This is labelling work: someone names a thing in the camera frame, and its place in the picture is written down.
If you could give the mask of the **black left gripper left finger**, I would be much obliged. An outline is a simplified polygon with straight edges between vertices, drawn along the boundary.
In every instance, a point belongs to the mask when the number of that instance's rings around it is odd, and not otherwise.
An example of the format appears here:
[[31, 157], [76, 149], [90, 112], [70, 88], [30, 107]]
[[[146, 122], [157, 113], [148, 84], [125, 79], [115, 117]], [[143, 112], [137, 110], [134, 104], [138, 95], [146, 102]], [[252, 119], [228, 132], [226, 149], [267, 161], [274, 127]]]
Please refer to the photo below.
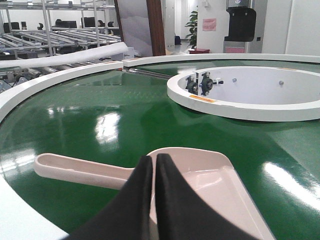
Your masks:
[[149, 240], [153, 163], [142, 156], [121, 190], [66, 240]]

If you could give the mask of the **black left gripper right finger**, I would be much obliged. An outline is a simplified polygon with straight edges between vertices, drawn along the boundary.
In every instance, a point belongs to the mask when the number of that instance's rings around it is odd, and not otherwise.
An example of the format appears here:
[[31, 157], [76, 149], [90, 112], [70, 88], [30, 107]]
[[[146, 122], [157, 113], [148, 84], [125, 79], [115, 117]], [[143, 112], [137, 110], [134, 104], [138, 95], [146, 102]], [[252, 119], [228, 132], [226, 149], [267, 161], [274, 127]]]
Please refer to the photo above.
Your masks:
[[156, 157], [155, 208], [161, 240], [253, 240], [191, 188], [171, 156]]

